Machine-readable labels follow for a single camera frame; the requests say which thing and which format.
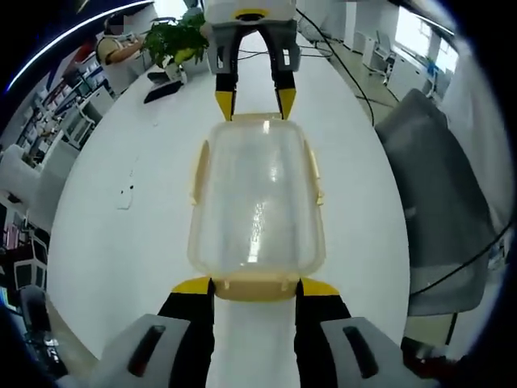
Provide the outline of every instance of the person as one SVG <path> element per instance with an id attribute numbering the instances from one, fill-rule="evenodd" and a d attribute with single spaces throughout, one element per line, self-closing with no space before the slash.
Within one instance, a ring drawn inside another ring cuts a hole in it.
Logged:
<path id="1" fill-rule="evenodd" d="M 40 179 L 33 167 L 32 158 L 19 145 L 10 145 L 0 153 L 0 191 L 8 193 L 10 202 L 21 202 L 27 209 Z"/>
<path id="2" fill-rule="evenodd" d="M 134 34 L 123 35 L 124 16 L 115 14 L 104 23 L 104 36 L 95 50 L 97 61 L 103 67 L 113 91 L 120 95 L 137 78 L 132 60 L 138 57 L 144 43 Z"/>

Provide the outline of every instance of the plastic container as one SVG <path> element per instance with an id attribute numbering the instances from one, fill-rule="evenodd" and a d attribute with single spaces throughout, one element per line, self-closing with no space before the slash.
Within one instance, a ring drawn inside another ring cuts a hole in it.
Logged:
<path id="1" fill-rule="evenodd" d="M 200 153 L 192 196 L 189 260 L 225 288 L 264 283 L 264 294 L 273 282 L 286 291 L 322 264 L 317 166 L 292 122 L 235 116 L 216 126 Z"/>

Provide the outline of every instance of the white table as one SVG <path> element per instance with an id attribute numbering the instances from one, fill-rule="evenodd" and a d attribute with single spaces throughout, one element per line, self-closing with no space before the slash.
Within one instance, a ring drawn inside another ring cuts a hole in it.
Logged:
<path id="1" fill-rule="evenodd" d="M 308 42 L 299 37 L 299 43 Z M 263 51 L 255 35 L 242 49 Z M 239 112 L 277 112 L 269 58 L 239 62 Z M 354 316 L 396 343 L 410 286 L 406 224 L 385 152 L 351 89 L 324 59 L 302 58 L 291 120 L 319 161 L 327 258 L 314 278 L 337 287 Z M 97 357 L 105 343 L 171 288 L 199 273 L 187 260 L 191 165 L 223 121 L 211 74 L 175 95 L 143 104 L 140 77 L 117 100 L 79 154 L 53 226 L 48 293 L 75 335 Z M 129 210 L 121 188 L 134 185 Z"/>

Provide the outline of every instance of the dark fisheye border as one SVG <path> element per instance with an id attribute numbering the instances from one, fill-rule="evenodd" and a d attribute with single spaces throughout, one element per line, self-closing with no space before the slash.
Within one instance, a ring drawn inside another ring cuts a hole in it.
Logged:
<path id="1" fill-rule="evenodd" d="M 458 22 L 462 35 L 474 48 L 477 59 L 485 71 L 498 100 L 506 124 L 515 171 L 515 115 L 511 98 L 515 77 L 511 71 L 511 59 L 506 53 L 512 50 L 511 41 L 516 36 L 517 18 L 512 2 L 466 2 L 441 0 Z M 517 295 L 517 262 L 515 240 L 509 251 L 506 278 L 488 323 L 477 339 L 471 352 L 458 364 L 452 378 L 443 386 L 510 386 L 514 381 L 514 345 L 517 343 L 515 328 L 515 303 Z M 10 321 L 5 307 L 0 307 L 0 374 L 5 382 L 17 386 L 54 386 L 32 362 L 25 346 Z"/>

